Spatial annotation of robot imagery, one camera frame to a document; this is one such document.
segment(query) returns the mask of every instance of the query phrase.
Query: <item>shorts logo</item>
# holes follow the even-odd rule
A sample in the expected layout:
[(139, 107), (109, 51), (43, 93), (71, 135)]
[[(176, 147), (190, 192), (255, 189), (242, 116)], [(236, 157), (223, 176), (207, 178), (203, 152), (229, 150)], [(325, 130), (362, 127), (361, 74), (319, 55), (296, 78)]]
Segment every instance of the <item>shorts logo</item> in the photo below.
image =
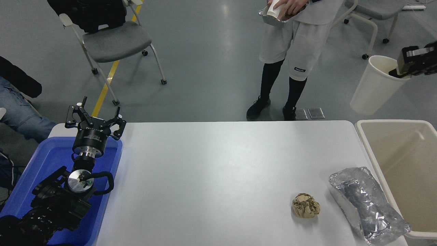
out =
[(298, 72), (303, 72), (303, 73), (306, 71), (306, 69), (302, 69), (302, 68), (298, 68), (298, 67), (295, 67), (295, 70)]

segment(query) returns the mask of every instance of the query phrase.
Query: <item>white shorts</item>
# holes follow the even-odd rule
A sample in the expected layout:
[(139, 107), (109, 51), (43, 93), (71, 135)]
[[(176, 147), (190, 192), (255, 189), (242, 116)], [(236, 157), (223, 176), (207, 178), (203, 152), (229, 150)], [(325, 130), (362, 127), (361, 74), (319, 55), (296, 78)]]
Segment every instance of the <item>white shorts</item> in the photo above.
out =
[(312, 25), (299, 21), (289, 21), (282, 28), (268, 25), (261, 44), (260, 60), (275, 63), (284, 60), (288, 51), (289, 76), (303, 81), (319, 59), (330, 27), (331, 23)]

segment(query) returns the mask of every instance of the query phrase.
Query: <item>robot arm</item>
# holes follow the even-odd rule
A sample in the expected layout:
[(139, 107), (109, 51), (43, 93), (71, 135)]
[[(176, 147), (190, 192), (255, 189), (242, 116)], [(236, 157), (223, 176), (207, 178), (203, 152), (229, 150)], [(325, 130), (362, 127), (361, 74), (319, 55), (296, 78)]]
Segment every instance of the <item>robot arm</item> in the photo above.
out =
[(423, 49), (410, 46), (402, 49), (398, 58), (398, 67), (389, 75), (402, 78), (407, 75), (437, 73), (437, 42), (427, 44)]
[[(41, 181), (32, 191), (35, 195), (32, 209), (21, 219), (15, 216), (0, 218), (0, 246), (44, 246), (56, 231), (79, 227), (80, 221), (91, 208), (89, 198), (104, 195), (114, 188), (114, 178), (110, 172), (93, 173), (96, 158), (104, 154), (108, 137), (120, 139), (126, 126), (121, 118), (120, 107), (115, 117), (108, 121), (90, 117), (82, 103), (70, 105), (65, 122), (66, 128), (77, 128), (73, 152), (78, 155), (73, 161), (73, 169), (65, 166)], [(111, 132), (111, 127), (119, 128)], [(107, 177), (109, 188), (97, 191), (94, 179)]]

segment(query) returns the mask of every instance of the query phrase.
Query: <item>black sneaker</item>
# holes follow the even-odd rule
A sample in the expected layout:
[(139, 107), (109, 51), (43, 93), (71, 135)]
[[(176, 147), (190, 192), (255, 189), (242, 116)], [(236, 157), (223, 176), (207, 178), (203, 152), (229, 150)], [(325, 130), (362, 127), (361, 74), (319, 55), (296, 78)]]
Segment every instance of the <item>black sneaker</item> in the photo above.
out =
[(295, 121), (296, 120), (296, 108), (294, 107), (292, 110), (282, 108), (282, 114), (284, 115), (285, 121)]
[(261, 110), (270, 106), (270, 98), (267, 101), (261, 101), (261, 96), (258, 97), (258, 100), (253, 102), (253, 105), (247, 110), (246, 118), (249, 120), (256, 120), (260, 117)]

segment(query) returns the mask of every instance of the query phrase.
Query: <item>blue plastic tray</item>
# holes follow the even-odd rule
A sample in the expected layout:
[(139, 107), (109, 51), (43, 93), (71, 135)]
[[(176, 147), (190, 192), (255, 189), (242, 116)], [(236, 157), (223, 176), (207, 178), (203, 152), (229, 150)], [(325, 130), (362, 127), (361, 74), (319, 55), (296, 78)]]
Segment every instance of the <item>blue plastic tray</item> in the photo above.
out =
[[(32, 190), (37, 184), (61, 166), (66, 166), (67, 170), (71, 171), (73, 167), (73, 161), (71, 160), (73, 151), (71, 148), (74, 139), (74, 137), (51, 137), (40, 143), (0, 213), (0, 217), (5, 215), (23, 217), (31, 209), (30, 203), (35, 197)], [(109, 138), (104, 155), (97, 158), (93, 172), (110, 171), (115, 177), (120, 162), (121, 148), (122, 143), (120, 140), (115, 141)], [(108, 188), (106, 178), (95, 179), (94, 185), (97, 190)], [(92, 206), (80, 222), (79, 228), (73, 232), (67, 229), (55, 232), (49, 241), (49, 245), (69, 243), (75, 246), (91, 246), (99, 233), (109, 194), (92, 196), (88, 200)]]

